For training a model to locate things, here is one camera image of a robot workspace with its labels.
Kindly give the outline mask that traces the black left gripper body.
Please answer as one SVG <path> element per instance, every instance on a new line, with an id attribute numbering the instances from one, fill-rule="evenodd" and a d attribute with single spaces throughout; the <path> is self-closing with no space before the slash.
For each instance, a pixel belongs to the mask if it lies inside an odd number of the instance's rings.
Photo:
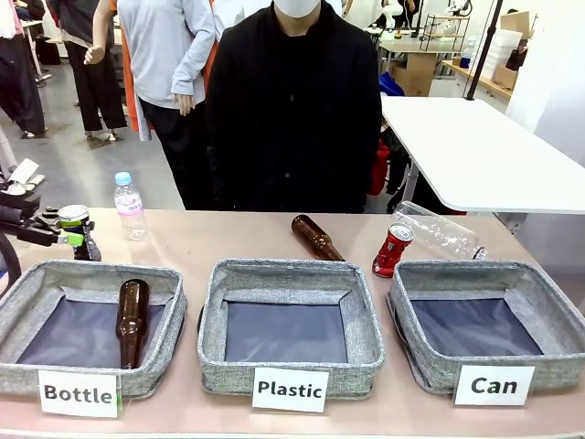
<path id="1" fill-rule="evenodd" d="M 20 241 L 51 246 L 59 241 L 60 229 L 37 213 L 41 197 L 33 192 L 1 194 L 1 231 Z"/>

